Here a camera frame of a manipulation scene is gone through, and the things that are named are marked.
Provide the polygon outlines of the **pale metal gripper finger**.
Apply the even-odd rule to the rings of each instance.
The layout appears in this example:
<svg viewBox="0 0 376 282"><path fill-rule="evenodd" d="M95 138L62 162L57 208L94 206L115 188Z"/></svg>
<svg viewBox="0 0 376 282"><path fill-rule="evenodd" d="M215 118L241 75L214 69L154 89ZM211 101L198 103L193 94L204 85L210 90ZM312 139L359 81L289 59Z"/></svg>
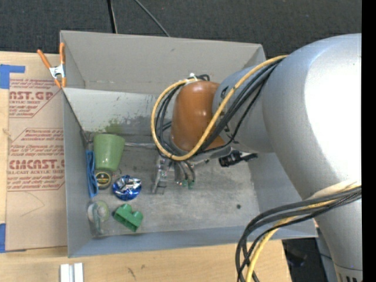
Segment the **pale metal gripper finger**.
<svg viewBox="0 0 376 282"><path fill-rule="evenodd" d="M169 172L170 161L164 157L159 160L159 180L158 180L158 193L163 194L167 188L167 178Z"/></svg>
<svg viewBox="0 0 376 282"><path fill-rule="evenodd" d="M157 188L159 186L159 182L160 182L160 173L161 173L161 168L159 165L157 165L155 167L155 170L154 170L154 173L153 173L153 176L152 176L152 184L151 184L151 187L150 187L150 191L152 194L155 194L157 192Z"/></svg>

